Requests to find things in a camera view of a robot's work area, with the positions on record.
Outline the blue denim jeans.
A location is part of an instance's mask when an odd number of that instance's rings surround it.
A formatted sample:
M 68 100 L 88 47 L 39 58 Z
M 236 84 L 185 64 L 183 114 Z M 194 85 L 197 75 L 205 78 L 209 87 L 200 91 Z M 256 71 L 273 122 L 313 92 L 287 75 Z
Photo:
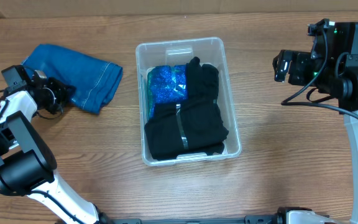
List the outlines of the blue denim jeans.
M 71 103 L 93 114 L 111 102 L 123 76 L 120 65 L 53 44 L 38 45 L 22 64 L 75 87 Z

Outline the black garment with tape band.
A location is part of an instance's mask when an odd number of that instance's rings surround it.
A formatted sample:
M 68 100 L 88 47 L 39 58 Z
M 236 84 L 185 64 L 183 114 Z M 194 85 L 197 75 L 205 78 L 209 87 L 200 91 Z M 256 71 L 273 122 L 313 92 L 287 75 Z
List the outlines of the black garment with tape band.
M 183 154 L 204 153 L 189 150 L 182 118 L 186 102 L 187 100 L 155 105 L 154 116 L 144 126 L 153 159 L 162 161 L 176 159 Z

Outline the blue sequin fabric bundle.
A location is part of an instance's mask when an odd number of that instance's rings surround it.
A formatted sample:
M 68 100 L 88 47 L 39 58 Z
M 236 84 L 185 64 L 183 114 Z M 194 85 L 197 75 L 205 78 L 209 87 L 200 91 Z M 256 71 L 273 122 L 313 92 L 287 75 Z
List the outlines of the blue sequin fabric bundle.
M 147 74 L 147 97 L 150 118 L 154 116 L 156 104 L 186 100 L 186 65 L 152 68 Z

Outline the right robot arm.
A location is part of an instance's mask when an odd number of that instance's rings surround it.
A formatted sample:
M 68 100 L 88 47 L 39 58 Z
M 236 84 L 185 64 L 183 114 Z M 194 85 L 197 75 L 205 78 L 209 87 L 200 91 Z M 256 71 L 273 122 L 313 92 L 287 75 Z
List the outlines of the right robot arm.
M 288 81 L 301 89 L 282 101 L 295 106 L 300 93 L 324 98 L 307 99 L 305 106 L 337 111 L 344 118 L 351 146 L 353 208 L 350 222 L 358 223 L 358 22 L 333 22 L 323 19 L 308 25 L 314 38 L 310 52 L 281 50 L 273 59 L 276 82 Z

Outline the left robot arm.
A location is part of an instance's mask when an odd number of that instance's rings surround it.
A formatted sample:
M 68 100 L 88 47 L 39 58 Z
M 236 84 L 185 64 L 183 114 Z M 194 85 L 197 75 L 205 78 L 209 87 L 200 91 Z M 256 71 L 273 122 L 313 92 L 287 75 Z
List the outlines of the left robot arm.
M 39 110 L 62 114 L 75 87 L 29 71 L 13 65 L 1 72 L 7 88 L 0 91 L 0 194 L 36 200 L 65 223 L 110 223 L 64 181 L 52 151 L 31 124 Z

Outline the clear plastic storage bin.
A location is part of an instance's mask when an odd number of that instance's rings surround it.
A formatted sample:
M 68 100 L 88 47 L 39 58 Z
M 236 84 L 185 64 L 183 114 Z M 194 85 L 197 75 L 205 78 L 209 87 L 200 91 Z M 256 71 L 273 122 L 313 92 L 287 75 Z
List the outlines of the clear plastic storage bin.
M 216 161 L 241 153 L 220 38 L 144 43 L 135 52 L 145 164 Z

